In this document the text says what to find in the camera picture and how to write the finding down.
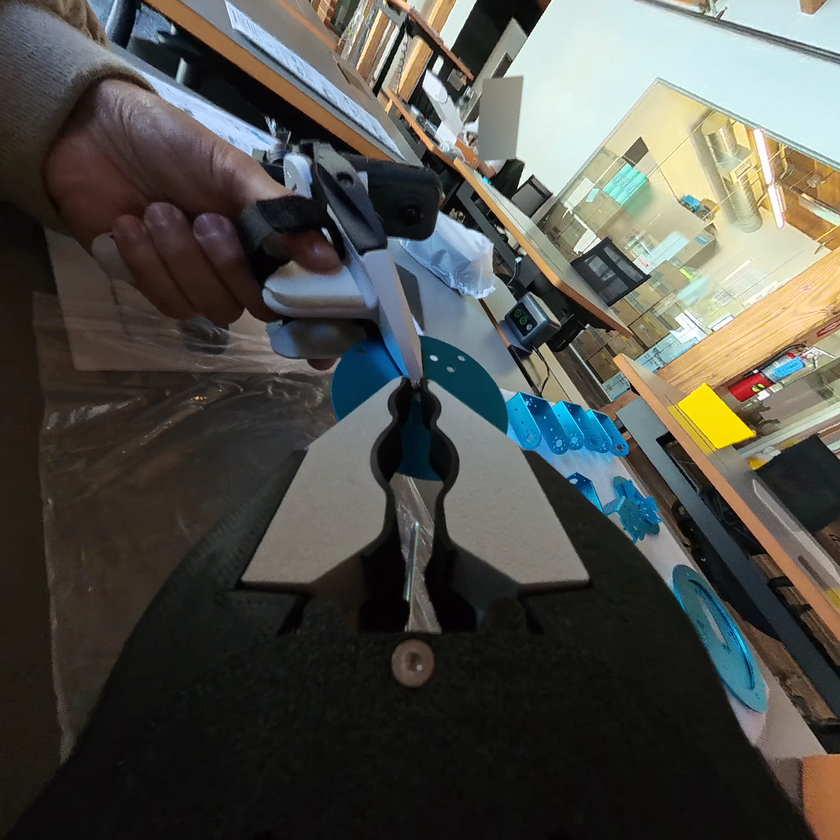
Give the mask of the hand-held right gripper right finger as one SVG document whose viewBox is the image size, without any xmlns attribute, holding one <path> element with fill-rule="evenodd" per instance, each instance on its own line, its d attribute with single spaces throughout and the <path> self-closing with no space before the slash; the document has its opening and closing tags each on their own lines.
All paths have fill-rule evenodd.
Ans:
<svg viewBox="0 0 840 840">
<path fill-rule="evenodd" d="M 422 411 L 443 483 L 424 573 L 437 623 L 477 624 L 494 602 L 589 585 L 524 451 L 434 381 L 422 383 Z"/>
</svg>

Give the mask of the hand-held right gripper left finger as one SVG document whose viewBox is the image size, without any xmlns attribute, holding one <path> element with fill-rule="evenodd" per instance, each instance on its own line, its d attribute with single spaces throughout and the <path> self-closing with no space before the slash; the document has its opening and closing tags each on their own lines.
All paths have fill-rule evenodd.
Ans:
<svg viewBox="0 0 840 840">
<path fill-rule="evenodd" d="M 391 487 L 413 385 L 396 378 L 293 459 L 244 588 L 335 604 L 359 629 L 404 629 L 406 565 Z"/>
</svg>

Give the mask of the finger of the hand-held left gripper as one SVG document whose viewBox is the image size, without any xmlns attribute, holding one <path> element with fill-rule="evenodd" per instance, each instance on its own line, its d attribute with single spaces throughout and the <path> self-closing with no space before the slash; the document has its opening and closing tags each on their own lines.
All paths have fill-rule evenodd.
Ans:
<svg viewBox="0 0 840 840">
<path fill-rule="evenodd" d="M 405 378 L 420 382 L 424 378 L 422 346 L 396 263 L 387 249 L 377 249 L 361 255 L 360 266 L 376 298 L 386 349 Z"/>
</svg>

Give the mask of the blue round metal plate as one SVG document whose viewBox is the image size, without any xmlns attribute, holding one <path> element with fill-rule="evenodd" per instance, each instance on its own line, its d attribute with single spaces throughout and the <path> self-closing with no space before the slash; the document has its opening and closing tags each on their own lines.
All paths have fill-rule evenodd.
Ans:
<svg viewBox="0 0 840 840">
<path fill-rule="evenodd" d="M 492 377 L 465 351 L 447 342 L 421 337 L 423 368 L 438 383 L 502 433 L 508 430 L 505 401 Z M 338 420 L 344 419 L 391 380 L 402 375 L 381 338 L 355 344 L 341 356 L 332 374 L 331 401 Z M 437 480 L 429 463 L 431 437 L 422 407 L 413 399 L 402 428 L 402 462 L 397 471 L 420 480 Z"/>
</svg>

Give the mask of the person's left forearm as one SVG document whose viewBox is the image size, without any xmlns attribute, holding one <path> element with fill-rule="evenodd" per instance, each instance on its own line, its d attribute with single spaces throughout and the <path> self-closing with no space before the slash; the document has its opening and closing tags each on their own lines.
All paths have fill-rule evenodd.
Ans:
<svg viewBox="0 0 840 840">
<path fill-rule="evenodd" d="M 88 2 L 1 3 L 2 202 L 61 228 L 46 191 L 46 158 L 79 99 L 108 79 L 153 90 L 111 52 Z"/>
</svg>

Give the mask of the black metal plate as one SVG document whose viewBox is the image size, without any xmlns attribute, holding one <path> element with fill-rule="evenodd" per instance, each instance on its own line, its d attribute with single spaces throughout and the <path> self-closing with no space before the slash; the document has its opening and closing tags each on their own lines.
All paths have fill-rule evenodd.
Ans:
<svg viewBox="0 0 840 840">
<path fill-rule="evenodd" d="M 399 264 L 395 265 L 395 269 L 400 278 L 406 302 L 415 321 L 416 331 L 418 334 L 423 335 L 425 328 L 424 307 L 417 276 L 411 270 Z"/>
</svg>

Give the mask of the white plastic wrapped item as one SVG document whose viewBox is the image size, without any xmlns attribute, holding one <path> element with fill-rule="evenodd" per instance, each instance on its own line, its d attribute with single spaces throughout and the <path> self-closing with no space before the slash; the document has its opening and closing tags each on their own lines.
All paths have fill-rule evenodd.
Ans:
<svg viewBox="0 0 840 840">
<path fill-rule="evenodd" d="M 494 248 L 480 231 L 464 227 L 451 216 L 437 214 L 433 233 L 426 239 L 397 239 L 423 267 L 464 297 L 485 299 L 496 288 Z"/>
</svg>

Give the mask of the wood-edged side table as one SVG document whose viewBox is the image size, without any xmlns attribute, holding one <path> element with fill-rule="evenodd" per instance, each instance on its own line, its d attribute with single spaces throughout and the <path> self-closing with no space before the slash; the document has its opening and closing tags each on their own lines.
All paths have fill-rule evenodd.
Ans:
<svg viewBox="0 0 840 840">
<path fill-rule="evenodd" d="M 421 116 L 389 89 L 382 95 L 387 99 L 390 115 L 397 128 L 410 140 L 419 142 L 418 154 L 425 161 L 438 161 L 455 177 L 455 186 L 447 193 L 444 205 L 463 207 L 465 216 L 493 243 L 503 263 L 518 273 L 519 284 L 534 287 L 542 294 L 549 287 L 553 300 L 563 296 L 576 318 L 584 327 L 612 330 L 627 339 L 632 331 L 612 310 L 594 294 L 572 269 L 537 225 L 485 179 L 476 150 L 459 136 L 453 143 L 440 145 L 436 131 L 426 131 Z"/>
<path fill-rule="evenodd" d="M 777 638 L 818 689 L 838 680 L 838 548 L 815 535 L 838 524 L 838 460 L 812 436 L 781 466 L 754 470 L 732 446 L 714 448 L 685 394 L 620 354 L 629 402 L 617 411 L 677 498 L 679 528 L 723 599 Z"/>
</svg>

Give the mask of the white foam sheet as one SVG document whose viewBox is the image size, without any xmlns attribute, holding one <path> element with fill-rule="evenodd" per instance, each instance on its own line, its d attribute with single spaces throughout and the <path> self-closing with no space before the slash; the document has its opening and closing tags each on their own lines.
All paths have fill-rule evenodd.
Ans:
<svg viewBox="0 0 840 840">
<path fill-rule="evenodd" d="M 627 457 L 624 465 L 636 483 L 654 498 L 652 491 L 631 470 Z M 666 504 L 656 503 L 663 519 L 659 535 L 635 542 L 635 547 L 642 551 L 671 591 L 671 573 L 676 565 L 687 564 L 699 572 L 738 623 L 759 660 L 768 690 L 766 713 L 759 714 L 741 706 L 724 687 L 731 708 L 751 743 L 768 760 L 838 753 L 838 680 L 818 689 L 777 638 L 742 618 L 704 574 L 700 566 L 703 561 L 700 546 L 681 531 L 677 520 L 669 519 Z"/>
</svg>

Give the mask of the long wood-edged table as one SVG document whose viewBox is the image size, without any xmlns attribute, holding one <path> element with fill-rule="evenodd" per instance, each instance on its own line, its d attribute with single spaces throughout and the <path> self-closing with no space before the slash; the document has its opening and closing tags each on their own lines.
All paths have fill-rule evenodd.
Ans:
<svg viewBox="0 0 840 840">
<path fill-rule="evenodd" d="M 320 22 L 309 2 L 230 3 L 355 100 L 382 125 L 403 157 L 397 157 L 392 150 L 234 31 L 225 2 L 151 1 L 144 4 L 276 94 L 288 106 L 316 123 L 334 141 L 341 141 L 358 154 L 371 158 L 420 164 L 417 153 L 387 115 L 369 83 L 336 51 L 335 38 Z"/>
</svg>

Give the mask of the clear plastic bag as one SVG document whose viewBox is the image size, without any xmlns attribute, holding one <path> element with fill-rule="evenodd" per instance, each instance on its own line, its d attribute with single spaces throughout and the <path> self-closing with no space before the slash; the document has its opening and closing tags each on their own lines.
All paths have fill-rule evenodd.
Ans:
<svg viewBox="0 0 840 840">
<path fill-rule="evenodd" d="M 118 360 L 103 308 L 34 294 L 45 570 L 59 760 L 66 760 L 134 625 L 182 556 L 293 449 L 335 424 L 331 372 L 227 351 L 178 371 L 179 330 L 135 309 L 129 369 L 81 369 L 71 338 Z"/>
</svg>

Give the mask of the yellow box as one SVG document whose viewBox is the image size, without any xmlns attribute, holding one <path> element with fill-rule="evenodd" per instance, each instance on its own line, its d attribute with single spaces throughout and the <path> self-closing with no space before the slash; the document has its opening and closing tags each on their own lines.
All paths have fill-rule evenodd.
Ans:
<svg viewBox="0 0 840 840">
<path fill-rule="evenodd" d="M 709 384 L 700 385 L 672 405 L 669 411 L 707 452 L 716 452 L 757 437 Z"/>
</svg>

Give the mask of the stack of cardboard boxes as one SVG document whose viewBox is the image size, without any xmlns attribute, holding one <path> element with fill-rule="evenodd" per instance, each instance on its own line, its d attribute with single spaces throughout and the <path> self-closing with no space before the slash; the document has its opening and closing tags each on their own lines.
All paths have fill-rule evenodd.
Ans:
<svg viewBox="0 0 840 840">
<path fill-rule="evenodd" d="M 629 335 L 590 325 L 572 342 L 574 355 L 609 403 L 629 390 L 615 361 L 623 355 L 652 371 L 660 371 L 705 338 L 709 330 L 699 305 L 714 286 L 708 274 L 690 264 L 700 247 L 679 233 L 668 234 L 658 244 L 648 237 L 631 236 L 615 258 L 625 269 L 626 280 L 604 287 L 612 300 L 613 316 Z"/>
</svg>

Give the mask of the red fire extinguisher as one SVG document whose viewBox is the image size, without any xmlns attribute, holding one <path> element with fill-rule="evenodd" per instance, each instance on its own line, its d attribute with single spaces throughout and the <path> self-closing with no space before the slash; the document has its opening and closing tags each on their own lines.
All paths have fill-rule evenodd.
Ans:
<svg viewBox="0 0 840 840">
<path fill-rule="evenodd" d="M 745 375 L 741 380 L 728 387 L 729 394 L 740 403 L 757 394 L 782 383 L 791 375 L 805 368 L 803 353 L 786 351 L 774 357 L 756 371 Z"/>
</svg>

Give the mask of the orange-handled screwdriver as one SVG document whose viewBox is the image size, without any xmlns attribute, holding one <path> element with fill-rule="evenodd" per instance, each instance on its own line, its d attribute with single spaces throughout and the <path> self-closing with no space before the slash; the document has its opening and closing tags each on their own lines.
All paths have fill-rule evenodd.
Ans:
<svg viewBox="0 0 840 840">
<path fill-rule="evenodd" d="M 415 583 L 417 578 L 417 557 L 420 542 L 420 528 L 419 521 L 413 521 L 408 534 L 406 544 L 406 558 L 405 558 L 405 580 L 404 580 L 404 601 L 407 606 L 405 631 L 412 632 L 416 630 L 416 597 L 415 597 Z"/>
</svg>

